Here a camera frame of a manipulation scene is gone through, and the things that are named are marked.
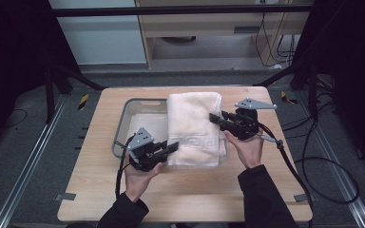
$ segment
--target wooden table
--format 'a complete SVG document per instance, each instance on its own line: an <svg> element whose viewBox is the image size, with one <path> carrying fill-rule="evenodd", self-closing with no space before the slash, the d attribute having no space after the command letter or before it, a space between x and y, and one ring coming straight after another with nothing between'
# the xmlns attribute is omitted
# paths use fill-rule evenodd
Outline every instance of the wooden table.
<svg viewBox="0 0 365 228"><path fill-rule="evenodd" d="M223 110L234 112L234 104L251 99L271 104L268 91L255 86L214 87L130 87L108 88L101 95L86 134L67 193L74 200L63 200L58 212L61 221L99 220L115 200L115 180L120 160L111 146L125 105L130 98L167 98L171 93L215 91L223 98ZM259 110L259 121L284 141L275 110ZM285 146L291 162L292 157ZM229 143L229 158L210 169L165 168L152 180L142 200L150 212L145 221L243 221L243 196L237 175L244 170L236 149ZM304 194L292 176L276 145L265 142L262 162L266 165L283 199L297 221L311 219L307 202L296 202ZM125 190L122 180L121 192Z"/></svg>

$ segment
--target white towel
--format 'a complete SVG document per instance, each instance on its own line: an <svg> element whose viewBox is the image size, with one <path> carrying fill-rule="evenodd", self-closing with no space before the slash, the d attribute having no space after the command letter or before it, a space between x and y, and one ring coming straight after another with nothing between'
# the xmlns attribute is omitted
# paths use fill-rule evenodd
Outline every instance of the white towel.
<svg viewBox="0 0 365 228"><path fill-rule="evenodd" d="M221 116L222 98L217 92L170 94L167 99L168 143L179 149L168 165L217 166L226 157L226 140L209 113Z"/></svg>

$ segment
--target gray floor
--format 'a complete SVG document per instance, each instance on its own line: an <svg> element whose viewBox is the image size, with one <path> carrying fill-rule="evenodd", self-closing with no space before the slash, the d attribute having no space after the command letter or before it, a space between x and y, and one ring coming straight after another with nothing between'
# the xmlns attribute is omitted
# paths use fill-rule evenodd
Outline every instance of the gray floor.
<svg viewBox="0 0 365 228"><path fill-rule="evenodd" d="M285 58L282 58L279 67L286 67ZM277 71L273 66L262 65L249 37L197 37L196 41L190 43L170 43L158 39L151 69L135 68L117 73L89 73L86 76L103 86L251 85L267 79ZM279 107L277 114L283 129L291 126L291 122L307 117L301 104L306 89L294 93L300 104L290 104L280 98L282 90L290 92L287 86L290 79L287 76L268 88L273 102ZM54 200L54 197L64 193L67 188L67 181L83 144L83 136L100 97L100 91L94 91L73 80L71 82L74 85L71 95L64 96L56 92L57 101L65 99L62 114L22 197L16 202L10 226L65 226L56 218L60 202ZM86 107L78 110L77 106L86 93L89 94ZM320 101L322 105L331 99L329 96L322 96ZM38 87L23 94L18 98L16 108L18 110L13 111L8 119L8 127L4 127L0 134L0 209L28 162L33 146L45 126L44 88ZM336 114L334 105L324 108L319 115L318 127L307 144L306 156L326 157L324 151L327 146L325 144L323 147L324 144L319 140L322 132L336 159L357 181L360 197L357 203L341 205L314 193L317 198L314 203L314 227L365 227L365 224L360 223L365 220L356 216L357 213L365 213L365 160L357 157L353 138L342 116ZM295 160L301 158L306 140L306 137L295 136L305 134L309 128L310 123L307 123L285 131L287 147ZM321 161L307 161L305 168L318 190L343 200L346 187L343 190L343 183L337 180L336 170L332 165ZM298 164L297 169L302 176L301 165Z"/></svg>

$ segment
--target forearm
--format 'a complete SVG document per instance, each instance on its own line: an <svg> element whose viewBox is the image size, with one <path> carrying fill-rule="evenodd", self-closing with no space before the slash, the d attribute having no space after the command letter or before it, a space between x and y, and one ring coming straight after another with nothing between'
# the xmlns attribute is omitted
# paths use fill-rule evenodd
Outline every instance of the forearm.
<svg viewBox="0 0 365 228"><path fill-rule="evenodd" d="M102 216L97 228L137 228L149 212L140 199L134 203L122 193L112 207Z"/></svg>
<svg viewBox="0 0 365 228"><path fill-rule="evenodd" d="M239 175L246 227L298 227L264 165Z"/></svg>

